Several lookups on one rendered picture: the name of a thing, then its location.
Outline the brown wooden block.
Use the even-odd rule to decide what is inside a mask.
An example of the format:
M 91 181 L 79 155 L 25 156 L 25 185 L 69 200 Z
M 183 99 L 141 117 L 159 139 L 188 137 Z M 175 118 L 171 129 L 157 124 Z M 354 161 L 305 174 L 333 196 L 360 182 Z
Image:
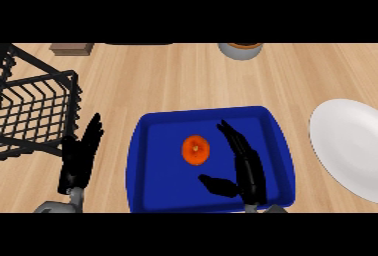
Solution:
M 50 50 L 56 56 L 88 56 L 92 43 L 53 43 Z

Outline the blue tray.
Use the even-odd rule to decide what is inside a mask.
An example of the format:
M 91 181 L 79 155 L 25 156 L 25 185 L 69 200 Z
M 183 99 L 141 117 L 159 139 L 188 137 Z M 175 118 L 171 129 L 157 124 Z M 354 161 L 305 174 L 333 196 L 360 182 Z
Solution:
M 239 197 L 211 194 L 197 176 L 236 179 L 234 157 L 222 133 L 227 122 L 258 152 L 267 203 L 281 207 L 295 201 L 295 172 L 284 136 L 270 111 L 261 106 L 156 112 L 144 114 L 129 141 L 125 189 L 134 213 L 236 212 Z M 184 139 L 200 136 L 209 144 L 209 157 L 193 166 L 181 156 Z

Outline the white plate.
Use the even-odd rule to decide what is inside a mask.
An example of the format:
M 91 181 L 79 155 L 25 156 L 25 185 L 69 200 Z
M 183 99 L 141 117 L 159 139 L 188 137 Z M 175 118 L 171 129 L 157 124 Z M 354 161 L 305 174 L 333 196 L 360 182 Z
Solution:
M 308 138 L 332 178 L 378 203 L 378 110 L 349 99 L 324 101 L 310 116 Z

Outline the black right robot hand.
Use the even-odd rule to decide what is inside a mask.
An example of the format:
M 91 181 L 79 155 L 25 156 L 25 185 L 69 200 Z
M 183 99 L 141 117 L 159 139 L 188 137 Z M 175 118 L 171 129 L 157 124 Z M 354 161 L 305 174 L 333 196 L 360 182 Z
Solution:
M 205 174 L 197 179 L 208 192 L 233 198 L 240 196 L 245 205 L 259 206 L 267 203 L 265 176 L 258 152 L 249 146 L 245 136 L 225 121 L 217 125 L 222 133 L 234 159 L 236 182 Z

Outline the orange squash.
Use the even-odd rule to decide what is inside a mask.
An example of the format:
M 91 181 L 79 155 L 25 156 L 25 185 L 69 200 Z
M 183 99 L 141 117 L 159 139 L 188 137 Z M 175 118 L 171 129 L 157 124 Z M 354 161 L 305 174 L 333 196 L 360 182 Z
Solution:
M 190 135 L 181 144 L 181 156 L 184 161 L 193 165 L 202 165 L 209 157 L 209 143 L 199 135 Z

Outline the grey pot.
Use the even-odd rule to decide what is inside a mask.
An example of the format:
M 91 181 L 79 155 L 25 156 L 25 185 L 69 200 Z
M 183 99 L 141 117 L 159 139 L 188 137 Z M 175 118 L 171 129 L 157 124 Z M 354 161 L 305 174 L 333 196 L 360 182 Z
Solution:
M 262 45 L 256 45 L 249 49 L 240 49 L 227 43 L 219 43 L 218 49 L 230 59 L 243 61 L 252 59 L 259 54 Z

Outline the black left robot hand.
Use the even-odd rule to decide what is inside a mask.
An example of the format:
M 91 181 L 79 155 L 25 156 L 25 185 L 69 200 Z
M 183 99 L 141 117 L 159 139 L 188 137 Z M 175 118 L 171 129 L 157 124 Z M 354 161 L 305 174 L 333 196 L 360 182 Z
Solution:
M 84 189 L 88 185 L 94 156 L 103 136 L 100 114 L 95 113 L 87 124 L 82 138 L 61 138 L 61 170 L 57 192 L 67 195 L 73 188 Z

